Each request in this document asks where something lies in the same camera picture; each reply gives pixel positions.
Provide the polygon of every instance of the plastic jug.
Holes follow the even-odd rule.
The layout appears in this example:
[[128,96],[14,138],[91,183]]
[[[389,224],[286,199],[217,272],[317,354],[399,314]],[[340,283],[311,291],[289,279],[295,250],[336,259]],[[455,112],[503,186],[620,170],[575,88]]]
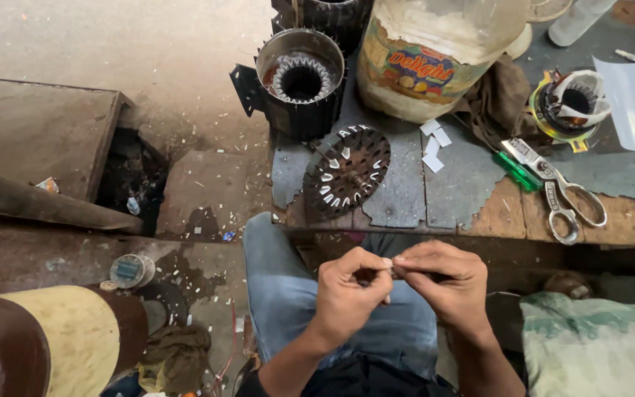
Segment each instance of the plastic jug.
[[357,65],[367,106],[410,122],[449,112],[521,34],[528,0],[376,0]]

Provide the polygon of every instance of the brown cloth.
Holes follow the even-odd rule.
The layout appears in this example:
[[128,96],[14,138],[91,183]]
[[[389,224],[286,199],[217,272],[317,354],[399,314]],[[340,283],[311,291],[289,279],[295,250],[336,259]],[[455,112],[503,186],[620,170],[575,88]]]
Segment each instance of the brown cloth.
[[146,354],[139,366],[144,372],[140,379],[155,374],[159,391],[195,392],[202,388],[202,374],[207,369],[207,352],[211,346],[209,332],[204,328],[164,327],[148,339]]
[[533,117],[525,113],[531,86],[524,71],[509,55],[502,55],[451,110],[490,149],[515,136],[538,133]]

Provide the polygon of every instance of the hand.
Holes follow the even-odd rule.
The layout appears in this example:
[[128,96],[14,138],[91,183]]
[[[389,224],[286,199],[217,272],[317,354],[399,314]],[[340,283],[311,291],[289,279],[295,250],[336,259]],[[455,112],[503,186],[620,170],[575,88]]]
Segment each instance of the hand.
[[[393,263],[394,272],[422,295],[452,330],[467,338],[491,333],[485,311],[487,267],[479,256],[431,240],[403,251]],[[432,273],[448,277],[436,283]]]
[[[325,352],[347,342],[364,326],[375,307],[388,300],[393,289],[389,272],[392,266],[391,259],[359,247],[320,265],[317,313],[306,331],[322,342]],[[370,279],[364,287],[357,283],[362,273]]]

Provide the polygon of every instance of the black shirt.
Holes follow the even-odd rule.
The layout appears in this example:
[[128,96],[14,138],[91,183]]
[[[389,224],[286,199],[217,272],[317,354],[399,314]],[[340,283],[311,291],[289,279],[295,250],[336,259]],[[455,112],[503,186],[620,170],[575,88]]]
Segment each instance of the black shirt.
[[[268,397],[257,372],[244,381],[237,397]],[[316,371],[305,385],[304,397],[418,396],[454,397],[454,392],[418,375],[397,369],[366,355],[353,355],[336,365]]]

